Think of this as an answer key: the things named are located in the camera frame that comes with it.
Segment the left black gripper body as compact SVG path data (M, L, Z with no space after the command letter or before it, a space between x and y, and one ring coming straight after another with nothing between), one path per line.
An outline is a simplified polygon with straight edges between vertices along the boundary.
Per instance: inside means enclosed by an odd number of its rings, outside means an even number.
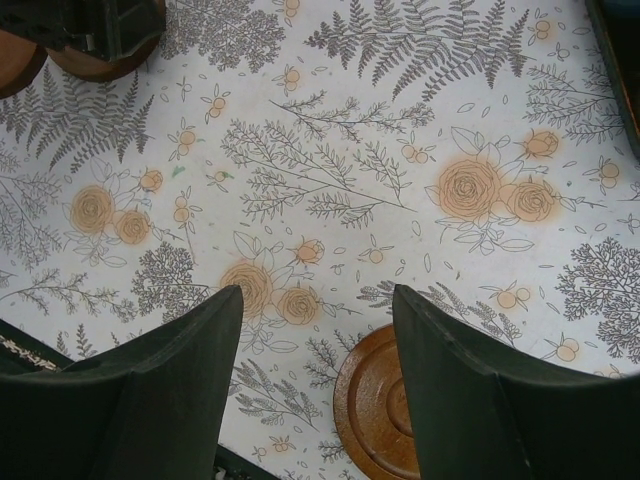
M54 51L69 47L113 62L133 55L165 30L165 7L153 0L9 0L1 29Z

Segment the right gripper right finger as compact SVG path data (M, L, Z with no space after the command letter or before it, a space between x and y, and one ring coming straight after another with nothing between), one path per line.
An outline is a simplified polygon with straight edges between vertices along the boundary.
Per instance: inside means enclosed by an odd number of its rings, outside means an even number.
M554 365L405 285L393 327L425 479L635 479L639 379Z

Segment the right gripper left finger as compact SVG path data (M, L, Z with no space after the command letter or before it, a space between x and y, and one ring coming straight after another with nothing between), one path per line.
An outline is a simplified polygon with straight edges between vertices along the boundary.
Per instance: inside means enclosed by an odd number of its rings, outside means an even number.
M2 477L212 478L242 316L229 286L61 371L1 373Z

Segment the wooden coaster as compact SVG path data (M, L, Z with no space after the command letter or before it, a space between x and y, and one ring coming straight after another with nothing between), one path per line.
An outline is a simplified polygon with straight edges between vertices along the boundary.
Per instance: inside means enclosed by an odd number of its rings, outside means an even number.
M359 341L334 388L339 439L369 479L418 479L408 404L392 325Z
M1 98L26 88L42 69L48 55L34 42L1 31Z
M71 48L62 51L47 49L46 52L58 67L73 77L89 82L109 82L132 73L147 60L152 50L140 49L132 56L113 62Z

